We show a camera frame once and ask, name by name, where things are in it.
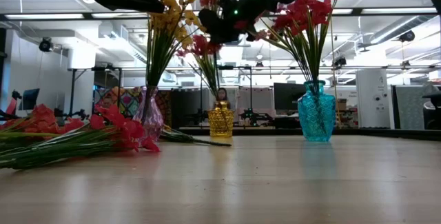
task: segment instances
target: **ceiling light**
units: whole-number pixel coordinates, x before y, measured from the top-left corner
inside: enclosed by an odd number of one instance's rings
[[[334,9],[332,10],[332,14],[351,14],[352,9]]]
[[[436,8],[365,8],[362,14],[436,14]]]
[[[83,19],[82,14],[6,14],[9,20],[42,20],[42,19]]]
[[[95,3],[95,0],[83,0],[83,2],[85,2],[87,4],[92,4],[92,3]]]
[[[130,18],[140,18],[140,17],[148,17],[147,13],[142,12],[129,12],[129,13],[94,13],[91,14],[94,18],[97,19],[130,19]]]

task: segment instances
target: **computer monitor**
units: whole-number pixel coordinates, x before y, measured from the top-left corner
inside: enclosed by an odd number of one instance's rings
[[[23,92],[23,98],[21,100],[19,110],[33,110],[37,104],[37,97],[39,96],[40,89],[25,90]]]
[[[305,93],[303,84],[274,83],[274,107],[276,110],[297,111],[297,100]]]

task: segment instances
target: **desk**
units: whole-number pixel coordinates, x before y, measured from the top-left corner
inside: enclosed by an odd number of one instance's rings
[[[237,136],[0,170],[1,223],[441,223],[441,143],[331,140]]]

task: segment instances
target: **yellow glass vase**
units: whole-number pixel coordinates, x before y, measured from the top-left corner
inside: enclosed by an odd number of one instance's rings
[[[217,101],[216,108],[208,111],[209,135],[229,138],[233,136],[234,111],[228,109],[228,102]]]

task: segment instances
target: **colorful patterned fabric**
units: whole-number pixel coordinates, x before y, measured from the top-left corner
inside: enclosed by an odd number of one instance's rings
[[[97,105],[102,105],[103,100],[106,97],[111,97],[113,104],[118,102],[118,88],[114,87],[112,89],[99,89],[95,90],[95,100],[94,103]],[[123,89],[120,91],[121,102],[119,104],[119,110],[125,116],[134,116],[136,111],[138,111],[139,104],[143,100],[140,88],[133,89]],[[172,105],[170,101],[170,91],[160,90],[156,95],[156,104],[161,110],[161,114],[164,118],[164,123],[166,125],[172,124]]]

